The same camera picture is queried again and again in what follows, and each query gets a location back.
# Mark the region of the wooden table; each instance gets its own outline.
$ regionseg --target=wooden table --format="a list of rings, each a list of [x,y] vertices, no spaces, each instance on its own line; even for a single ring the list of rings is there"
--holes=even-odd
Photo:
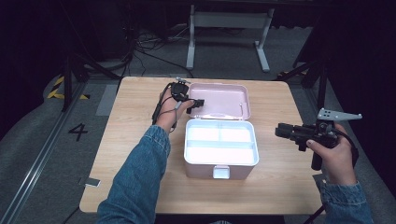
[[[131,149],[151,124],[151,115],[164,86],[175,81],[162,77],[126,77],[118,92],[90,174],[98,188],[87,187],[80,202],[83,212],[94,213],[107,197],[113,177]],[[184,167],[184,114],[170,133],[172,150],[156,212],[162,214],[313,214],[320,206],[312,175],[312,152],[298,151],[288,139],[275,136],[279,122],[302,121],[284,82],[190,79],[191,82],[240,84],[247,87],[250,121],[257,138],[260,162],[245,180],[195,179]]]

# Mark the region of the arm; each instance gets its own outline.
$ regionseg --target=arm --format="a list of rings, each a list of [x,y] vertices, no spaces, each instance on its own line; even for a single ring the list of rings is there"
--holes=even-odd
[[[168,90],[163,99],[170,95]],[[98,207],[97,223],[154,223],[160,182],[170,152],[168,134],[192,102],[174,110],[173,98],[163,101],[162,113],[148,128],[113,180],[106,200]]]
[[[341,125],[336,128],[346,132]],[[370,207],[353,169],[351,145],[345,137],[339,136],[339,144],[332,149],[313,140],[306,144],[323,159],[328,172],[328,183],[320,187],[326,223],[373,223]]]

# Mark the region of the denim sleeve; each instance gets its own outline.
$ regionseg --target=denim sleeve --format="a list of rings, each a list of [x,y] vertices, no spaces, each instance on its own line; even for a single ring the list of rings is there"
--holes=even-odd
[[[168,134],[159,126],[149,127],[99,204],[97,223],[154,223],[169,152]]]
[[[321,200],[327,213],[327,224],[374,223],[359,182],[351,186],[322,184]]]

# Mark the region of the box latch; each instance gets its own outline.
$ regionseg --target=box latch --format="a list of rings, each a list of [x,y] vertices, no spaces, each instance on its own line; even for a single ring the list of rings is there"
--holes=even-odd
[[[230,167],[228,165],[216,165],[213,168],[213,178],[230,179]]]

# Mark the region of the pink plastic box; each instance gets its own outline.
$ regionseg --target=pink plastic box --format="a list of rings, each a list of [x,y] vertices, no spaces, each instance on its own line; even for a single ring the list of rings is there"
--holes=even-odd
[[[245,179],[259,162],[248,90],[241,85],[193,83],[191,99],[205,99],[186,125],[186,174],[195,178]]]

